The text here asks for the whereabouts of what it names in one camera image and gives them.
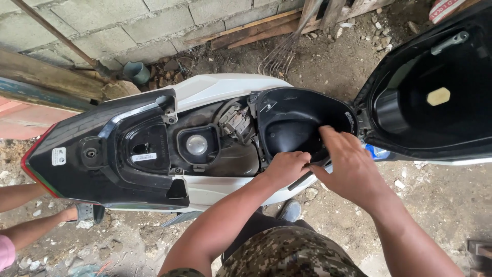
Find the shoe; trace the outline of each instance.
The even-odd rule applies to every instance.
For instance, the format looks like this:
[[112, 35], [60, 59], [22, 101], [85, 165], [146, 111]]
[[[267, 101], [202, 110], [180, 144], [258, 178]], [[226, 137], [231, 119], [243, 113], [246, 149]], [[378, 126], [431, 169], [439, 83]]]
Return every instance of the shoe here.
[[301, 215], [301, 204], [294, 199], [287, 201], [277, 219], [295, 222]]

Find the label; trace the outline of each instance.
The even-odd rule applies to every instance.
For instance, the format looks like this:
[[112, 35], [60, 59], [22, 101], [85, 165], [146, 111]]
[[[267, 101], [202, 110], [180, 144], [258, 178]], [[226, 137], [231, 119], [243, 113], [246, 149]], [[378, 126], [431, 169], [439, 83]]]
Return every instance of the label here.
[[51, 151], [51, 164], [54, 166], [61, 166], [66, 164], [66, 148], [55, 148]]
[[354, 119], [352, 118], [352, 115], [350, 115], [350, 112], [348, 111], [345, 112], [345, 115], [347, 116], [348, 121], [350, 122], [350, 129], [354, 131]]
[[131, 160], [133, 162], [140, 162], [146, 160], [154, 160], [157, 159], [157, 153], [149, 153], [149, 154], [140, 154], [131, 156]]

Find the cinder block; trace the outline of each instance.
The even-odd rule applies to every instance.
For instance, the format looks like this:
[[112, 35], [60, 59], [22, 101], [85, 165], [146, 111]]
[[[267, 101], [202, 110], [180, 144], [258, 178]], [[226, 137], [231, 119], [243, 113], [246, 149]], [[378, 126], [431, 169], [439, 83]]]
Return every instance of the cinder block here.
[[144, 0], [145, 4], [151, 11], [162, 10], [173, 7], [181, 3], [186, 3], [186, 0]]
[[[85, 35], [74, 40], [73, 43], [93, 59], [105, 57], [137, 46], [121, 27], [114, 27], [94, 34]], [[70, 48], [65, 46], [65, 44], [59, 43], [55, 45], [55, 50], [58, 51], [59, 55], [69, 58], [76, 64], [85, 62], [81, 57], [70, 50]]]
[[72, 66], [73, 62], [67, 60], [64, 57], [59, 56], [51, 49], [41, 49], [39, 51], [31, 52], [28, 54], [29, 57], [35, 58], [37, 60], [55, 65], [55, 66]]
[[306, 0], [287, 0], [287, 1], [281, 2], [278, 5], [277, 14], [280, 14], [280, 13], [283, 13], [283, 12], [286, 12], [289, 10], [294, 10], [297, 8], [302, 8], [304, 6], [304, 2], [306, 2]]
[[[26, 4], [28, 4], [31, 7], [51, 1], [53, 0], [24, 0], [24, 2], [26, 2]], [[0, 14], [12, 12], [12, 11], [20, 11], [20, 10], [21, 9], [16, 4], [14, 4], [11, 0], [0, 0]]]
[[[77, 33], [48, 9], [36, 10], [63, 35]], [[12, 14], [0, 21], [0, 45], [19, 52], [44, 45], [57, 38], [24, 12]]]
[[168, 57], [177, 54], [173, 44], [168, 40], [153, 42], [145, 47], [129, 49], [124, 55], [116, 59], [125, 66], [128, 62], [142, 62], [149, 64], [157, 61], [159, 58]]
[[253, 1], [253, 6], [254, 7], [259, 7], [259, 6], [270, 4], [270, 3], [273, 3], [273, 2], [278, 2], [278, 0], [254, 0]]
[[195, 31], [191, 31], [184, 36], [178, 38], [178, 39], [173, 39], [171, 40], [173, 42], [174, 47], [178, 52], [193, 48], [197, 45], [200, 45], [201, 43], [194, 43], [194, 44], [184, 44], [184, 41], [187, 41], [189, 39], [194, 39], [197, 37], [205, 36], [205, 35], [211, 35], [215, 34], [218, 32], [225, 31], [225, 24], [223, 21], [217, 21], [211, 24], [208, 24], [206, 26], [202, 26], [199, 29]]
[[152, 18], [141, 19], [123, 28], [137, 43], [163, 37], [193, 26], [193, 19], [186, 6], [172, 7]]
[[251, 0], [200, 0], [189, 4], [195, 24], [203, 24], [251, 8]]
[[[102, 63], [102, 65], [106, 66], [110, 70], [122, 70], [123, 66], [118, 62], [116, 59], [99, 59], [99, 61]], [[76, 64], [78, 68], [83, 68], [83, 69], [92, 69], [92, 67], [89, 65], [89, 63], [81, 63], [81, 64]]]
[[51, 9], [79, 32], [121, 22], [149, 12], [136, 0], [69, 0]]
[[278, 8], [278, 4], [272, 4], [272, 5], [262, 6], [259, 8], [253, 8], [245, 12], [237, 13], [233, 15], [231, 18], [224, 20], [225, 28], [226, 30], [232, 29], [240, 25], [254, 22], [256, 20], [260, 20], [263, 18], [267, 18], [272, 15], [276, 15], [277, 8]]

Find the scooter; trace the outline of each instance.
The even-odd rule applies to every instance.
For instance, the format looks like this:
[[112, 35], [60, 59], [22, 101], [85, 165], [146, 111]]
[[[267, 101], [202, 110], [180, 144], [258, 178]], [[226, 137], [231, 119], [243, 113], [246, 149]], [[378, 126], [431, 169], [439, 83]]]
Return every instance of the scooter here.
[[[490, 162], [490, 18], [484, 0], [396, 47], [348, 102], [256, 74], [198, 75], [107, 101], [53, 125], [22, 167], [55, 197], [180, 213], [174, 224], [244, 186], [279, 152], [309, 152], [331, 172], [322, 125], [391, 152], [378, 161]], [[263, 204], [315, 181], [307, 175]]]

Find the concrete block wall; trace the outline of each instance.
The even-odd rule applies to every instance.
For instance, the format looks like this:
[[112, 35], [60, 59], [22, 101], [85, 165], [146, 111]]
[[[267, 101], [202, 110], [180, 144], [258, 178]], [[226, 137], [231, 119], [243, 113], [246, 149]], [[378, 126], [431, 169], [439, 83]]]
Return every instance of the concrete block wall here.
[[[25, 0], [91, 58], [119, 70], [196, 46], [184, 41], [304, 5], [305, 0]], [[0, 0], [0, 47], [58, 66], [89, 65], [10, 0]]]

